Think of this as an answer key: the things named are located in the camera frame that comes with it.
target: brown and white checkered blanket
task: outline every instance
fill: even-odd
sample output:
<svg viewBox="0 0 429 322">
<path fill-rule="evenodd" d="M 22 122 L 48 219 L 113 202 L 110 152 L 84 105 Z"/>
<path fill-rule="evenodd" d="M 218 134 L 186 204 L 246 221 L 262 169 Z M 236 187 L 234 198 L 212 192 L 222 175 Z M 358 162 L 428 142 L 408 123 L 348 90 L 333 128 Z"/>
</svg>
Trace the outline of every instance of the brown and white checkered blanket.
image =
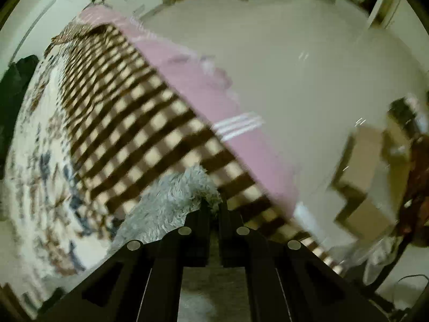
<svg viewBox="0 0 429 322">
<path fill-rule="evenodd" d="M 4 197 L 34 299 L 45 298 L 43 277 L 98 263 L 154 180 L 195 164 L 246 226 L 282 242 L 308 237 L 278 215 L 240 161 L 114 25 L 70 23 L 29 85 L 6 162 Z"/>
</svg>

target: cardboard box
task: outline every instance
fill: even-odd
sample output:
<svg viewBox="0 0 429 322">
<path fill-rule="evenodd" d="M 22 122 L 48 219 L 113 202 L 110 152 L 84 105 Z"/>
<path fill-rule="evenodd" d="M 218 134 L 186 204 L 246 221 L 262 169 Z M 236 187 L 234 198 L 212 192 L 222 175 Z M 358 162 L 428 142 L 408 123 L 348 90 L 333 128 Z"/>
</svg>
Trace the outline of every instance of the cardboard box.
<svg viewBox="0 0 429 322">
<path fill-rule="evenodd" d="M 409 151 L 391 155 L 398 151 L 397 129 L 392 121 L 384 132 L 359 126 L 332 182 L 347 200 L 337 221 L 364 242 L 374 242 L 393 229 L 406 190 Z"/>
</svg>

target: cable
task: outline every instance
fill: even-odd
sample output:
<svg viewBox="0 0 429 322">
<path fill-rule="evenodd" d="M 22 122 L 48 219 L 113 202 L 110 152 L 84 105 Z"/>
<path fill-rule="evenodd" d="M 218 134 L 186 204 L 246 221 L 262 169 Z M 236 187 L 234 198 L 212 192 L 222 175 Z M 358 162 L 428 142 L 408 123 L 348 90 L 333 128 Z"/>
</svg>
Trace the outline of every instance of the cable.
<svg viewBox="0 0 429 322">
<path fill-rule="evenodd" d="M 404 276 L 404 277 L 400 278 L 400 279 L 395 283 L 395 285 L 393 286 L 393 292 L 392 292 L 392 304 L 393 304 L 393 306 L 394 306 L 394 308 L 395 308 L 395 309 L 396 309 L 396 306 L 395 306 L 395 291 L 396 291 L 396 286 L 397 286 L 397 285 L 398 285 L 398 283 L 399 283 L 399 282 L 401 282 L 403 279 L 410 278 L 410 277 L 424 277 L 424 278 L 426 278 L 426 279 L 427 279 L 427 281 L 429 282 L 429 277 L 428 277 L 428 276 L 426 276 L 426 275 L 423 275 L 422 273 L 419 273 L 419 274 L 417 274 L 417 275 L 408 275 L 408 276 Z"/>
</svg>

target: floor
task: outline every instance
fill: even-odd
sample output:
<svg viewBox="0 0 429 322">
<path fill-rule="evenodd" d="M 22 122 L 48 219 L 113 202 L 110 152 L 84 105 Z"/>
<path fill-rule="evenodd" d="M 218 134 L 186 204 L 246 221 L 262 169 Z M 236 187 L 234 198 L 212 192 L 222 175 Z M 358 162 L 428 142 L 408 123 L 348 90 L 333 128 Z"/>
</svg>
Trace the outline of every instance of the floor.
<svg viewBox="0 0 429 322">
<path fill-rule="evenodd" d="M 242 105 L 262 115 L 267 138 L 294 162 L 300 200 L 327 248 L 353 241 L 333 222 L 344 200 L 327 188 L 356 121 L 383 128 L 391 101 L 409 92 L 423 99 L 427 89 L 406 46 L 385 30 L 367 30 L 365 18 L 344 1 L 185 0 L 145 22 L 227 70 Z M 412 260 L 429 274 L 429 251 L 412 255 L 401 259 L 405 267 Z M 387 279 L 386 298 L 406 274 Z"/>
</svg>

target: screw head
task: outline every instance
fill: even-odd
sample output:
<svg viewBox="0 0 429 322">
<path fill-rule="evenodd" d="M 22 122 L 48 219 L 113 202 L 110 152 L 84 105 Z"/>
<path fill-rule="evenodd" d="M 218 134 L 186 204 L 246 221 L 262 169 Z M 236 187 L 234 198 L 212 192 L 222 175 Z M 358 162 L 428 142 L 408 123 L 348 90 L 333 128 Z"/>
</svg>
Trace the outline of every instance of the screw head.
<svg viewBox="0 0 429 322">
<path fill-rule="evenodd" d="M 130 241 L 127 243 L 127 248 L 130 251 L 136 251 L 137 249 L 140 248 L 140 242 L 139 241 Z"/>
<path fill-rule="evenodd" d="M 178 232 L 179 232 L 179 235 L 187 236 L 192 233 L 192 229 L 188 228 L 187 226 L 182 226 Z"/>
<path fill-rule="evenodd" d="M 298 249 L 301 248 L 301 242 L 296 240 L 291 240 L 287 243 L 287 246 L 289 247 L 289 249 L 292 249 L 293 251 L 297 251 Z"/>
<path fill-rule="evenodd" d="M 237 234 L 239 234 L 240 236 L 246 236 L 248 234 L 250 234 L 250 230 L 249 228 L 245 227 L 245 226 L 240 226 L 237 230 L 235 230 L 237 232 Z"/>
</svg>

